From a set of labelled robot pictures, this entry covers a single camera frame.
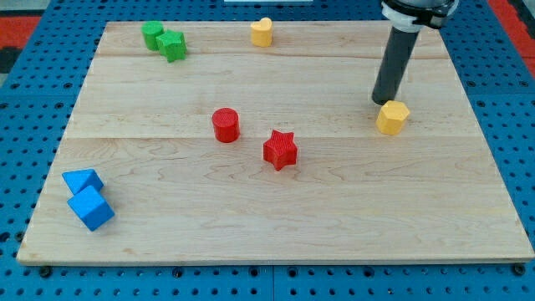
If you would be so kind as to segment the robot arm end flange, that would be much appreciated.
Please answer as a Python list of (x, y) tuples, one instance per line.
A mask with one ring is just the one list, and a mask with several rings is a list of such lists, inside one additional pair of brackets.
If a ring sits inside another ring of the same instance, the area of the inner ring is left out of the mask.
[(459, 0), (381, 0), (381, 12), (401, 32), (417, 33), (423, 27), (443, 28)]

